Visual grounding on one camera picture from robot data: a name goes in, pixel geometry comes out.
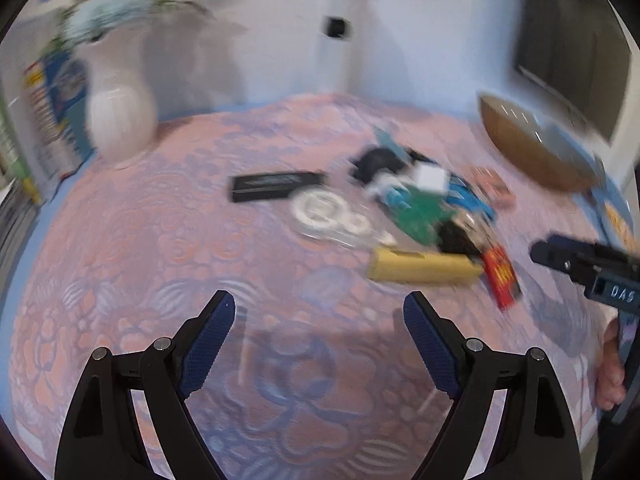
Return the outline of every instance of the white cube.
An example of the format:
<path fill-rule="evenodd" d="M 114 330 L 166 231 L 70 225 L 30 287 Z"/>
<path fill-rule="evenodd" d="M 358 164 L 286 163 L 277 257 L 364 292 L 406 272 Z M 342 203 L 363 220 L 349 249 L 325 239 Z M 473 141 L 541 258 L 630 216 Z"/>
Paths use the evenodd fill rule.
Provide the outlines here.
<path fill-rule="evenodd" d="M 413 176 L 420 191 L 443 196 L 449 191 L 449 171 L 436 164 L 416 162 Z"/>

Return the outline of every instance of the blue gripper pad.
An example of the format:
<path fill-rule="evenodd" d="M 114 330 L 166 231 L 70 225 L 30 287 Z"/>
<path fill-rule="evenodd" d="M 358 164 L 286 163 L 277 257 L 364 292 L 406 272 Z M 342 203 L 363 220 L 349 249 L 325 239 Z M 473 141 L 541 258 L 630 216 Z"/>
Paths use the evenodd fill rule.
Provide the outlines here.
<path fill-rule="evenodd" d="M 236 317 L 234 297 L 226 293 L 209 316 L 182 361 L 178 390 L 186 399 L 201 389 Z"/>
<path fill-rule="evenodd" d="M 462 387 L 458 382 L 456 359 L 413 294 L 404 298 L 404 324 L 436 388 L 457 399 Z"/>

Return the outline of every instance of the white vase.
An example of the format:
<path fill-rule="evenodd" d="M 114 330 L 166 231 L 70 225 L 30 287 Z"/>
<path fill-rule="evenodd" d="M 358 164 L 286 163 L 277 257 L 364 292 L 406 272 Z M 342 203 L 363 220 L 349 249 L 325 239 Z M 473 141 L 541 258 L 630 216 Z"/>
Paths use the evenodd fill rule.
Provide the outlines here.
<path fill-rule="evenodd" d="M 88 70 L 86 125 L 102 157 L 126 168 L 152 145 L 158 108 L 141 72 L 140 50 L 147 22 L 128 23 L 103 38 L 76 46 Z"/>

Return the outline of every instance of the book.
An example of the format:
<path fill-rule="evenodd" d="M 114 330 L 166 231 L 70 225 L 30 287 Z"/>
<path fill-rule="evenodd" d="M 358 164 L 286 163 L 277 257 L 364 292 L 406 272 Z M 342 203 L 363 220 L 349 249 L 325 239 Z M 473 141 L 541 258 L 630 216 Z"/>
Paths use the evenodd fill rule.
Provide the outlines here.
<path fill-rule="evenodd" d="M 37 213 L 37 206 L 15 180 L 0 190 L 0 305 Z"/>
<path fill-rule="evenodd" d="M 15 142 L 15 131 L 6 108 L 4 94 L 0 86 L 0 166 L 2 172 L 17 178 L 34 203 L 42 202 L 40 191 L 31 177 L 29 167 Z"/>
<path fill-rule="evenodd" d="M 40 141 L 60 178 L 75 173 L 92 151 L 84 130 L 86 77 L 81 63 L 53 50 L 24 72 Z"/>

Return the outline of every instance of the white wall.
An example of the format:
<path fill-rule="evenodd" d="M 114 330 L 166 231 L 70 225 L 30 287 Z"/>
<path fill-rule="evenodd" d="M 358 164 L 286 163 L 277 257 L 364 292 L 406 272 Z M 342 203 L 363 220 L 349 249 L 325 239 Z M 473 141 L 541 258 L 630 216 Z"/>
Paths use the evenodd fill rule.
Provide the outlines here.
<path fill-rule="evenodd" d="M 478 116 L 476 95 L 491 91 L 561 123 L 601 156 L 617 183 L 626 182 L 640 147 L 637 45 L 628 35 L 632 67 L 609 146 L 580 121 L 573 126 L 565 105 L 513 69 L 522 5 L 523 0 L 354 0 L 350 91 L 466 116 Z"/>
<path fill-rule="evenodd" d="M 24 14 L 37 13 L 36 3 Z M 159 20 L 145 42 L 144 70 L 161 118 L 331 90 L 477 117 L 478 91 L 492 91 L 559 121 L 624 184 L 640 147 L 638 47 L 630 42 L 627 99 L 609 146 L 513 69 L 522 3 L 214 0 L 214 20 L 192 12 Z M 322 38 L 327 13 L 351 20 L 351 44 Z"/>

